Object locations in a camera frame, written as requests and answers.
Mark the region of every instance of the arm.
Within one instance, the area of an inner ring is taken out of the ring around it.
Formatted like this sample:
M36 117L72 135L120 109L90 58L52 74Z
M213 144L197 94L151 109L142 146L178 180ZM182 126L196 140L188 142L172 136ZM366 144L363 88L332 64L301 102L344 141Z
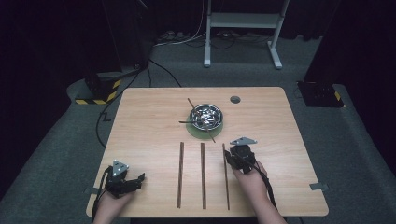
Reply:
M262 164L259 161L257 163L260 170L267 175ZM258 171L253 169L244 175L241 171L233 169L233 174L250 201L260 224L286 223L285 219L271 204L267 195L267 188Z
M110 224L120 213L122 208L134 196L135 191L123 195L121 198L115 198L111 193L105 192L98 205L95 220L93 224Z

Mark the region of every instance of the metal bracket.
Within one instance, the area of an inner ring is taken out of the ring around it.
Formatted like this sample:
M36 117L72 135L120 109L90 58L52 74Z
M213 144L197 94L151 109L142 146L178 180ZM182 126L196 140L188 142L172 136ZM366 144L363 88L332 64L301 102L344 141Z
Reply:
M230 142L231 145L236 145L236 146L244 146L244 145L256 144L256 143L257 143L256 140L246 138L246 137L241 137L241 138L238 138L238 139Z
M113 176L120 175L124 171L128 170L129 165L126 165L120 161L114 160L113 161Z
M329 189L329 186L323 183L310 184L309 187L311 187L312 190L321 189L322 191L326 191Z

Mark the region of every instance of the wooden stick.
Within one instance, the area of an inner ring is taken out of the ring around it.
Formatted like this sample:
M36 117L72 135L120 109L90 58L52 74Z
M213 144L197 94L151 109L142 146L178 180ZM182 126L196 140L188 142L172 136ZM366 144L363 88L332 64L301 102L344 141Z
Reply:
M230 210L230 193L229 193L229 191L228 191L227 162L226 162L226 159L225 159L225 153L224 153L224 151L225 151L225 146L224 146L224 143L223 143L223 159L224 159L224 174L225 174L225 190L226 190L226 193L227 193L227 207L228 207L228 210Z
M180 142L180 158L178 160L178 186L177 186L177 208L181 207L181 186L183 179L184 142Z
M202 167L202 208L206 209L205 144L204 143L201 143L201 167Z

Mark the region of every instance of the human hand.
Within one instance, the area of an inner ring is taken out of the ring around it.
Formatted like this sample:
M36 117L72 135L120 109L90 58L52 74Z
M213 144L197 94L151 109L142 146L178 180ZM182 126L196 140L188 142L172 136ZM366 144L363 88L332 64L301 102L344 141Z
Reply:
M257 161L254 165L267 175L267 172L261 162ZM256 201L270 202L267 196L267 187L265 186L264 181L262 181L262 176L257 170L252 169L247 174L244 174L240 170L233 169L233 174L236 179L238 179L239 185L251 203L255 203Z
M114 197L106 191L98 205L93 224L109 224L121 212L123 207L133 198L135 191L127 193L120 198Z

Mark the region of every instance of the black device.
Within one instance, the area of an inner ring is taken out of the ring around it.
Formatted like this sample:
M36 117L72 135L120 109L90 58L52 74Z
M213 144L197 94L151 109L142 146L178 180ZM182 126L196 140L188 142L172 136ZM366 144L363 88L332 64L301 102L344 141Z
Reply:
M105 180L105 176L105 191L110 192L116 198L119 198L122 194L126 194L142 188L142 182L145 180L145 174L143 173L135 180L125 180L128 169L128 165L117 160L113 161L113 166L108 166L107 169L105 169L99 186L99 190L96 194L96 199L93 203L92 222L94 221L96 216L99 200L103 195L102 186Z
M268 177L263 173L260 168L256 167L255 164L256 158L254 157L254 153L251 151L248 144L256 144L256 140L252 140L246 137L241 137L232 141L230 144L235 145L230 148L230 151L224 150L224 156L227 162L237 170L242 170L244 174L249 173L252 169L257 170L260 176L262 177L262 181L265 184L265 187L268 190L268 196L270 197L271 203L276 208L274 193L270 184Z
M142 182L145 180L145 174L140 175L135 180L125 180L127 171L123 171L121 174L114 176L114 167L110 166L109 172L106 177L105 190L119 198L120 195L126 194L137 189L142 188Z
M224 151L227 162L237 170L242 170L244 174L251 171L249 164L256 163L254 153L250 150L248 145L234 146L230 148L230 152Z

